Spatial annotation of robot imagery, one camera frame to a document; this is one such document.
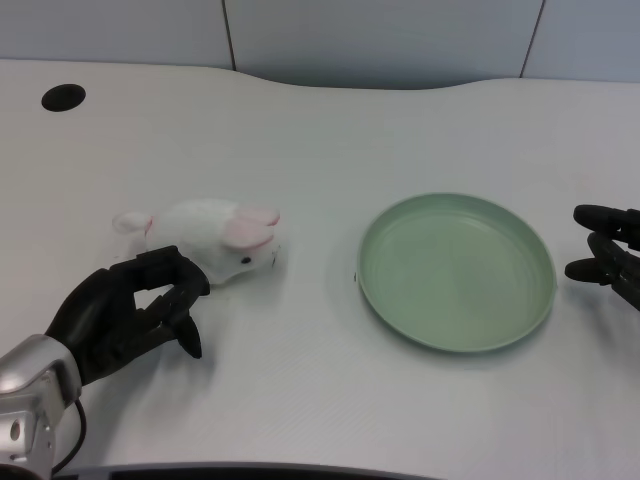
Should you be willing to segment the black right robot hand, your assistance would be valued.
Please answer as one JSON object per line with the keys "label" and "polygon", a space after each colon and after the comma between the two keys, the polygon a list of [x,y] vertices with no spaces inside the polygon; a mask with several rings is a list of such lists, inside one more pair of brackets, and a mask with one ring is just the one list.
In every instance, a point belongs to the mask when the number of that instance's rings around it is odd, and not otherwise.
{"label": "black right robot hand", "polygon": [[639,251],[639,211],[582,204],[575,207],[573,219],[591,231],[587,244],[592,257],[567,264],[565,276],[578,282],[610,286],[638,310],[639,258],[618,242]]}

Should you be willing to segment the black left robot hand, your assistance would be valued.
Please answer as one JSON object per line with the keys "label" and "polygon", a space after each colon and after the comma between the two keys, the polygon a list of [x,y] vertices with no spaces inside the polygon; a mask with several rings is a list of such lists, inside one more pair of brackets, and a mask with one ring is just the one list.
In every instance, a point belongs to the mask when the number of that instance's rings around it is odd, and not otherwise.
{"label": "black left robot hand", "polygon": [[45,334],[71,352],[84,386],[170,341],[199,359],[190,308],[209,293],[205,274],[175,246],[148,251],[86,278]]}

